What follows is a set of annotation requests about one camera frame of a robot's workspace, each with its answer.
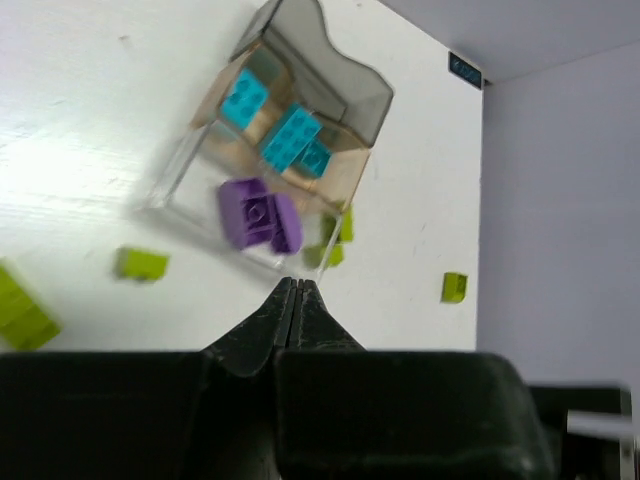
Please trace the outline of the purple curved lego piece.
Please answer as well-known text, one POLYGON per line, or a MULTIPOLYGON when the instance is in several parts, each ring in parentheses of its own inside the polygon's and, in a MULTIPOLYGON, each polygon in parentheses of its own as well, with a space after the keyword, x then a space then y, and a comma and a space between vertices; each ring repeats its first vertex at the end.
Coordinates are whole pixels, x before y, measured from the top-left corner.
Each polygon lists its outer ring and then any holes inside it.
POLYGON ((276 226, 272 196, 260 177, 231 179, 218 187, 221 225, 236 250, 271 241, 276 226))

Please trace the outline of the teal 2x4 lego brick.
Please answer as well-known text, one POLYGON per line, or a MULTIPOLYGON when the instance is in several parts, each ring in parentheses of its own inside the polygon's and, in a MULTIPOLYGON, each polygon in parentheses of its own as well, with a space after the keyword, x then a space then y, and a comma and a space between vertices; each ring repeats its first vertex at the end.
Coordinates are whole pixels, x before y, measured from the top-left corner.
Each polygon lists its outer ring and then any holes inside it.
POLYGON ((321 129, 321 123, 304 107, 293 104, 260 143, 263 159, 283 172, 321 129))

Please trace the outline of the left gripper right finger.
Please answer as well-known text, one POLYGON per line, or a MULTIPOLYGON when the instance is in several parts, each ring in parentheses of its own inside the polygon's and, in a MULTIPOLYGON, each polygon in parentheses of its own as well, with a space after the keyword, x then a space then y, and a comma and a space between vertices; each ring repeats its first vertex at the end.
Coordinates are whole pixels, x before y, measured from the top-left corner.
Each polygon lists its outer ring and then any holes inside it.
POLYGON ((530 391, 487 353, 367 351, 302 281, 274 359, 285 479, 549 479, 530 391))

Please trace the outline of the round teal lego piece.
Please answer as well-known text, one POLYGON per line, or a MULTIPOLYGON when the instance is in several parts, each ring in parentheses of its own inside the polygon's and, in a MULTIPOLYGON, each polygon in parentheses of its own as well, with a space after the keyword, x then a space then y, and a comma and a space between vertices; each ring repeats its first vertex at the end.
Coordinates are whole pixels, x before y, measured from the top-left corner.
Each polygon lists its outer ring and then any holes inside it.
POLYGON ((268 96, 269 91, 263 83, 249 69, 243 69, 224 98, 221 113, 236 128, 244 130, 268 96))

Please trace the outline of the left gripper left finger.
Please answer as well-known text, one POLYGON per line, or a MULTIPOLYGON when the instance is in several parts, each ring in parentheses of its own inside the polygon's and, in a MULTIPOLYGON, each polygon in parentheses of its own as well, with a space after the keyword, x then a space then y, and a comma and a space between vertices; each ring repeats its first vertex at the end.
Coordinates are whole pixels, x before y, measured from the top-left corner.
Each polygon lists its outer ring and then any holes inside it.
POLYGON ((276 479, 273 358, 296 283, 195 351, 1 358, 5 479, 276 479))

